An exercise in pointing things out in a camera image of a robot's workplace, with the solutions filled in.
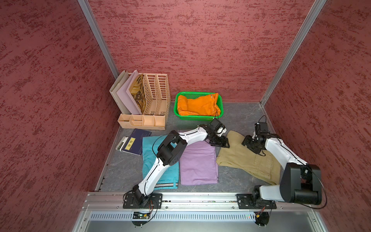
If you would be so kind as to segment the khaki pants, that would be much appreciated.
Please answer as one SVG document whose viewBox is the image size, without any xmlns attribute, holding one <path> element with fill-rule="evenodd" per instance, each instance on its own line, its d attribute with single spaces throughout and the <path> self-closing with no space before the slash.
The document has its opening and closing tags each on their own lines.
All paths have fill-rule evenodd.
<svg viewBox="0 0 371 232">
<path fill-rule="evenodd" d="M 229 131 L 227 138 L 230 147 L 220 149 L 216 159 L 218 165 L 242 169 L 270 185 L 279 184 L 281 165 L 272 153 L 263 151 L 260 155 L 255 154 L 242 145 L 244 136 L 236 131 Z"/>
</svg>

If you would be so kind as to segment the purple pants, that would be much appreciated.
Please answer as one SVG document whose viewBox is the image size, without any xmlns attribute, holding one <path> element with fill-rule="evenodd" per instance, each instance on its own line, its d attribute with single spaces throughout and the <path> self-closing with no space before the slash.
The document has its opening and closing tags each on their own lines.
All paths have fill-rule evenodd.
<svg viewBox="0 0 371 232">
<path fill-rule="evenodd" d="M 180 158 L 180 179 L 183 186 L 217 184 L 215 147 L 206 141 L 188 145 Z"/>
</svg>

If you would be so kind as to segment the orange pants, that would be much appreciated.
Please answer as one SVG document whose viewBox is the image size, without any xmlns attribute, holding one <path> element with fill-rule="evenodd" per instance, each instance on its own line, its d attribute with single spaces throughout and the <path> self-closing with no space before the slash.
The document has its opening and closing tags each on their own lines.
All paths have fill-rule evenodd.
<svg viewBox="0 0 371 232">
<path fill-rule="evenodd" d="M 196 99 L 179 96 L 177 110 L 181 116 L 219 116 L 221 110 L 217 105 L 219 94 L 208 94 Z"/>
</svg>

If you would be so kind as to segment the green plastic basket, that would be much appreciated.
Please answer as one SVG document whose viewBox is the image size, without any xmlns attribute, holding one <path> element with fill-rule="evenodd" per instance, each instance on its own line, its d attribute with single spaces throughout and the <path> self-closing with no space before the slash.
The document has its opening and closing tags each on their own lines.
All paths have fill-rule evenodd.
<svg viewBox="0 0 371 232">
<path fill-rule="evenodd" d="M 218 100 L 217 100 L 217 105 L 219 106 L 221 113 L 219 116 L 181 116 L 178 113 L 177 110 L 177 100 L 179 96 L 185 96 L 188 99 L 196 99 L 201 96 L 205 96 L 208 94 L 214 94 L 210 92 L 180 92 L 177 94 L 175 98 L 175 104 L 174 104 L 174 114 L 178 116 L 181 120 L 195 120 L 195 121 L 212 121 L 214 118 L 221 118 L 224 115 L 224 108 L 223 108 L 223 102 L 222 102 L 222 97 L 219 95 Z"/>
</svg>

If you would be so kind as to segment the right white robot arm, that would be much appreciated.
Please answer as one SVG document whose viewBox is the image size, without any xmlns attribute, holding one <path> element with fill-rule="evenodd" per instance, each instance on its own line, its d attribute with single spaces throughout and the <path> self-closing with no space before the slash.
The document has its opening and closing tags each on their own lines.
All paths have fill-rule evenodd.
<svg viewBox="0 0 371 232">
<path fill-rule="evenodd" d="M 270 152 L 284 169 L 277 185 L 255 186 L 256 200 L 319 206 L 322 203 L 323 184 L 317 165 L 309 164 L 296 155 L 276 134 L 247 135 L 242 145 L 259 155 Z"/>
</svg>

